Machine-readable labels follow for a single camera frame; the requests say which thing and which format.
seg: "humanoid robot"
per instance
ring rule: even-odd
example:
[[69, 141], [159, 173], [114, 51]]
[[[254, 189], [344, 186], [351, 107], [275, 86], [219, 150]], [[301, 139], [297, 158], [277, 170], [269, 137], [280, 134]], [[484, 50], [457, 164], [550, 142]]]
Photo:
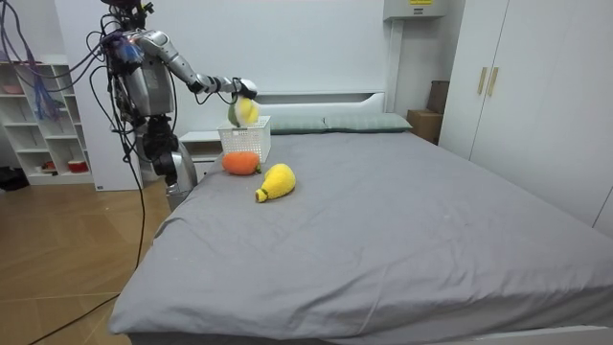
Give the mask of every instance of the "humanoid robot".
[[[146, 17], [153, 13], [151, 3], [143, 6], [141, 0], [102, 1], [109, 5], [111, 16], [120, 25], [113, 33], [117, 39], [103, 47], [109, 71], [116, 77], [115, 103], [123, 118], [144, 132], [143, 153], [155, 173], [165, 177], [167, 199], [174, 210], [192, 191], [197, 179], [192, 159], [172, 133], [170, 117], [166, 115], [174, 110], [169, 71], [196, 95], [227, 92], [253, 100], [258, 94], [256, 85], [240, 78], [195, 73], [166, 34], [145, 29]], [[117, 42], [138, 47], [138, 62], [120, 58]]]

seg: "plastic basket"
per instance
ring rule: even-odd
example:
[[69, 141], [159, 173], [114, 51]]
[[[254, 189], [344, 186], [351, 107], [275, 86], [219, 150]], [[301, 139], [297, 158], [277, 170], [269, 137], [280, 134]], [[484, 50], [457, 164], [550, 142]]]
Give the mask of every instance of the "plastic basket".
[[260, 116], [247, 127], [236, 128], [229, 121], [217, 128], [224, 153], [251, 151], [264, 163], [270, 152], [270, 116]]

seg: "headboard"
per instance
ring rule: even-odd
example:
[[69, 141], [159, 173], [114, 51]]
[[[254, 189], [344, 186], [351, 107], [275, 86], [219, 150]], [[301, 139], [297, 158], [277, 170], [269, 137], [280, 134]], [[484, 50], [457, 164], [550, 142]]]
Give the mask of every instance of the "headboard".
[[256, 98], [265, 116], [334, 115], [383, 111], [383, 92], [266, 93]]

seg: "wardrobe door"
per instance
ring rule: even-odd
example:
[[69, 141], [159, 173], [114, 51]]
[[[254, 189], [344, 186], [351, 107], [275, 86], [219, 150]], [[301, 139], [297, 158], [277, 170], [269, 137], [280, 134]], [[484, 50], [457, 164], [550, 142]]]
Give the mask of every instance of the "wardrobe door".
[[439, 146], [468, 159], [509, 0], [466, 0]]
[[470, 160], [525, 183], [529, 137], [577, 0], [510, 0]]
[[[613, 1], [573, 10], [524, 168], [529, 191], [594, 225], [613, 186]], [[613, 235], [609, 199], [597, 228]]]

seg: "floor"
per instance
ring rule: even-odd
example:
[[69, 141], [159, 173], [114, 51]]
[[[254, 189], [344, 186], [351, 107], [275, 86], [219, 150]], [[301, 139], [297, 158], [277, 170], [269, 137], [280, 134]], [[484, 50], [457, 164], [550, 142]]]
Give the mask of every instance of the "floor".
[[[170, 213], [161, 181], [145, 189], [145, 204], [147, 249]], [[0, 344], [28, 344], [120, 292], [140, 229], [138, 192], [73, 185], [0, 195]], [[129, 344], [106, 331], [112, 306], [39, 344]]]

